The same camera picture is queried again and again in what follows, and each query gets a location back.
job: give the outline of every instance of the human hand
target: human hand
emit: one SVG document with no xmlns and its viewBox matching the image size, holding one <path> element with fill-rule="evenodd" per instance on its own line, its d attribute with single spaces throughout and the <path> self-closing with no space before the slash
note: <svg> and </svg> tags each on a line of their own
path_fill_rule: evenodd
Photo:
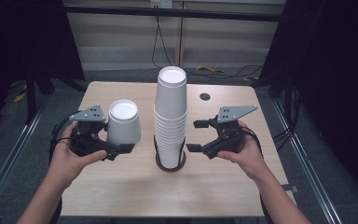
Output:
<svg viewBox="0 0 358 224">
<path fill-rule="evenodd" d="M 76 122 L 67 126 L 62 133 L 62 138 L 70 138 Z M 54 154 L 48 169 L 47 178 L 51 184 L 58 188 L 67 189 L 71 186 L 84 167 L 106 157 L 106 151 L 100 150 L 84 157 L 77 156 L 71 150 L 70 139 L 62 139 L 55 147 Z"/>
<path fill-rule="evenodd" d="M 240 120 L 238 120 L 238 123 L 244 131 L 249 132 L 248 126 L 245 123 Z M 269 170 L 264 162 L 257 142 L 249 134 L 245 134 L 243 136 L 243 141 L 238 147 L 238 153 L 231 151 L 219 151 L 217 153 L 217 157 L 237 163 L 240 168 L 253 180 Z"/>
</svg>

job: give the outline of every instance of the metal frame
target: metal frame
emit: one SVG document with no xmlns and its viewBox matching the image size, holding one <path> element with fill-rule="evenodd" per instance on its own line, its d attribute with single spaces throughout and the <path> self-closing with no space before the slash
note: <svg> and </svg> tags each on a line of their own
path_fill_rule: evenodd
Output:
<svg viewBox="0 0 358 224">
<path fill-rule="evenodd" d="M 285 115 L 281 103 L 279 103 L 276 100 L 273 103 L 278 113 L 279 119 L 283 125 L 283 128 L 284 129 L 289 128 L 289 124 L 285 119 Z M 307 152 L 301 145 L 301 142 L 298 139 L 296 133 L 291 134 L 290 142 L 292 143 L 292 147 L 295 150 L 298 161 L 300 162 L 301 167 L 303 168 L 304 173 L 310 182 L 310 186 L 312 187 L 312 190 L 319 202 L 319 205 L 324 211 L 324 215 L 326 216 L 327 221 L 329 223 L 341 224 L 342 222 L 341 219 L 339 218 L 337 209 L 334 206 L 333 202 L 331 201 L 330 196 L 327 194 L 327 191 L 325 190 L 321 180 L 316 174 L 315 169 L 313 169 L 312 163 L 310 162 L 310 159 L 307 156 Z"/>
<path fill-rule="evenodd" d="M 32 121 L 25 125 L 24 129 L 22 130 L 22 133 L 19 137 L 19 140 L 17 140 L 17 143 L 15 146 L 11 149 L 10 154 L 7 157 L 7 160 L 5 161 L 4 165 L 2 166 L 2 169 L 0 170 L 0 196 L 7 184 L 8 178 L 10 177 L 12 171 L 14 170 L 18 160 L 21 157 L 21 153 L 25 149 L 26 144 L 28 143 L 28 140 L 31 138 L 34 129 L 37 126 L 37 123 L 39 122 L 42 112 L 45 110 L 46 105 L 48 104 L 49 96 L 46 96 L 43 102 L 41 103 L 41 106 L 39 110 L 37 111 L 36 115 L 34 116 L 34 119 Z"/>
<path fill-rule="evenodd" d="M 90 14 L 111 14 L 111 15 L 136 15 L 136 16 L 160 16 L 160 17 L 179 17 L 179 18 L 200 18 L 200 19 L 220 19 L 236 21 L 289 21 L 304 22 L 305 18 L 284 17 L 273 14 L 250 14 L 238 12 L 219 12 L 201 11 L 187 9 L 167 9 L 167 8 L 148 8 L 148 7 L 100 7 L 87 5 L 40 5 L 40 4 L 20 4 L 9 5 L 10 9 L 47 11 L 53 13 L 90 13 Z"/>
</svg>

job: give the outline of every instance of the metal bracket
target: metal bracket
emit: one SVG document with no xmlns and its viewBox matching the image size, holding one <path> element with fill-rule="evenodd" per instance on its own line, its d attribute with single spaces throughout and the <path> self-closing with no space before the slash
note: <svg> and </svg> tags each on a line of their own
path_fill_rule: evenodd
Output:
<svg viewBox="0 0 358 224">
<path fill-rule="evenodd" d="M 257 110 L 257 105 L 220 106 L 219 114 L 217 116 L 217 122 L 225 123 L 225 122 L 233 121 L 255 110 Z"/>
<path fill-rule="evenodd" d="M 94 105 L 69 117 L 71 121 L 105 121 L 100 105 Z"/>
</svg>

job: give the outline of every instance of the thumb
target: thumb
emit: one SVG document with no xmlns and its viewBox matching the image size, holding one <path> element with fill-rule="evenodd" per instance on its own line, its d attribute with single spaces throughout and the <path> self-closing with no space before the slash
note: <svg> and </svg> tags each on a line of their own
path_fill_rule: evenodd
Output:
<svg viewBox="0 0 358 224">
<path fill-rule="evenodd" d="M 231 151 L 219 151 L 217 153 L 217 157 L 224 159 L 224 160 L 236 162 L 236 163 L 237 163 L 237 156 L 238 156 L 237 153 L 234 153 Z"/>
<path fill-rule="evenodd" d="M 83 167 L 86 167 L 90 164 L 93 164 L 96 161 L 100 161 L 101 159 L 105 158 L 107 155 L 107 152 L 105 150 L 99 150 L 94 153 L 91 153 L 87 156 L 80 157 L 80 161 Z"/>
</svg>

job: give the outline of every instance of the stacked cups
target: stacked cups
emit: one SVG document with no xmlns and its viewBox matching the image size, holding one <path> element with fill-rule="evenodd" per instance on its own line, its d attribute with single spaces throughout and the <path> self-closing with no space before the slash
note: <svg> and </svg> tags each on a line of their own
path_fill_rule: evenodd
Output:
<svg viewBox="0 0 358 224">
<path fill-rule="evenodd" d="M 181 168 L 185 162 L 183 144 L 187 116 L 186 73 L 183 69 L 168 66 L 160 70 L 154 111 L 158 165 L 164 170 Z"/>
</svg>

